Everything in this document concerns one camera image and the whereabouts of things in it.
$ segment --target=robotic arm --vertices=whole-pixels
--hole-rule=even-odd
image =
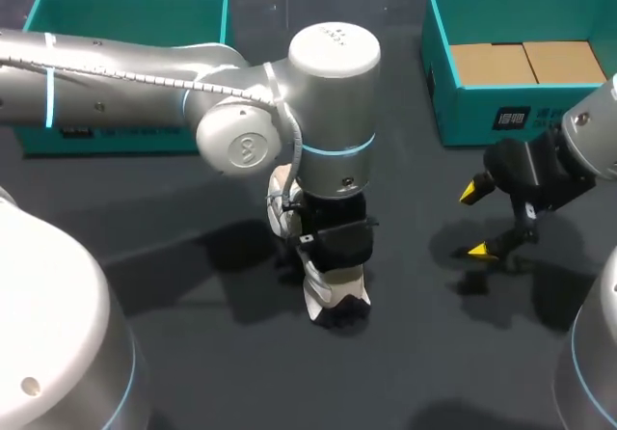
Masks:
[[[474,204],[500,189],[510,196],[514,227],[468,250],[472,257],[506,258],[538,241],[541,213],[555,211],[617,179],[617,75],[568,111],[560,125],[530,142],[503,140],[486,149],[485,172],[461,197]],[[567,430],[617,428],[617,249],[591,288],[565,342],[553,395]]]
[[[472,205],[500,189],[510,196],[515,225],[468,250],[500,259],[538,242],[537,221],[594,188],[617,179],[617,75],[569,110],[562,122],[536,139],[504,139],[484,152],[484,173],[473,177],[460,202]]]
[[[291,165],[270,180],[268,217],[303,261],[310,318],[330,327],[370,304],[362,266],[375,223],[362,191],[380,59],[377,39],[346,23],[310,26],[287,58],[256,67],[218,43],[159,48],[1,30],[0,125],[188,126],[201,156],[232,176],[262,171],[291,144]]]

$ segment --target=dark floor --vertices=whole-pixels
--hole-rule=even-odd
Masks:
[[[0,0],[0,23],[20,27],[32,1]],[[199,158],[22,161],[0,131],[0,183],[87,245],[119,291],[150,365],[154,430],[558,428],[552,369],[615,245],[617,215],[605,210],[617,190],[603,185],[547,219],[541,245],[521,251],[523,274],[492,274],[490,296],[454,293],[481,267],[448,252],[507,226],[509,201],[457,202],[481,153],[436,137],[417,61],[424,1],[232,0],[253,62],[284,55],[319,20],[355,21],[383,45],[367,192],[382,225],[364,329],[308,322],[301,291],[275,267],[264,176],[223,181]]]

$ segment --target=robot end effector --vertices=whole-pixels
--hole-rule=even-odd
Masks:
[[[499,260],[539,240],[537,220],[596,185],[617,179],[617,75],[570,109],[537,138],[504,139],[484,152],[484,173],[473,177],[460,202],[473,205],[499,189],[510,196],[515,225],[466,249],[468,256]]]

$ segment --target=cylindrical joint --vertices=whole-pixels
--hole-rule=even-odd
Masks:
[[[553,381],[567,430],[617,428],[617,250],[572,326]]]
[[[570,109],[562,128],[583,167],[604,179],[617,179],[617,75]]]
[[[357,25],[323,23],[296,35],[288,57],[293,88],[286,99],[304,144],[298,184],[324,199],[359,193],[375,137],[379,42]]]

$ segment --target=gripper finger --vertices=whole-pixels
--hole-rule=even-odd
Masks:
[[[475,175],[465,192],[459,199],[460,203],[473,205],[495,191],[495,182],[488,173]]]

